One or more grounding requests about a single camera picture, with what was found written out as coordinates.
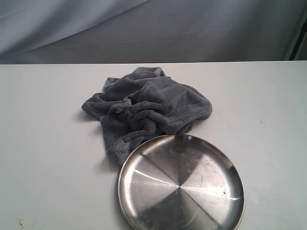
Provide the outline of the grey backdrop curtain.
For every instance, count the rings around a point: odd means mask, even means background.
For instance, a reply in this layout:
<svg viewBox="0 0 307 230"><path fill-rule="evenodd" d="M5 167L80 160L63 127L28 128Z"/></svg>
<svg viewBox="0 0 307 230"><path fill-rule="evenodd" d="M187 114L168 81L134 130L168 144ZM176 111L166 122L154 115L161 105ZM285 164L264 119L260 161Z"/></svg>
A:
<svg viewBox="0 0 307 230"><path fill-rule="evenodd" d="M2 64L285 60L304 0L3 0Z"/></svg>

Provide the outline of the round stainless steel plate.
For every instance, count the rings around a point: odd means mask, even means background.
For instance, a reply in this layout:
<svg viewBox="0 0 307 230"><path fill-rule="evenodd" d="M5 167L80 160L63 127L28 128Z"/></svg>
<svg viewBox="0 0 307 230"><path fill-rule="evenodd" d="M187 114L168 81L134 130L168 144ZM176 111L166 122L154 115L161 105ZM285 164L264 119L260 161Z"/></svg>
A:
<svg viewBox="0 0 307 230"><path fill-rule="evenodd" d="M245 191L233 163L210 142L165 135L127 158L118 201L135 230L236 230Z"/></svg>

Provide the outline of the grey fleece cloth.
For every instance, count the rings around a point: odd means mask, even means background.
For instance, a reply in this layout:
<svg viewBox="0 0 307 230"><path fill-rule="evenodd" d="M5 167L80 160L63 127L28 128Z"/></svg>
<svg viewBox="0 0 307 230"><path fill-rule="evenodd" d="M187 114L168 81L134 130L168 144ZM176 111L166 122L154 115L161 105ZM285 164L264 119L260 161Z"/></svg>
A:
<svg viewBox="0 0 307 230"><path fill-rule="evenodd" d="M108 78L82 110L100 122L106 154L121 166L143 142L189 132L197 121L210 117L213 106L160 67L139 67L121 78Z"/></svg>

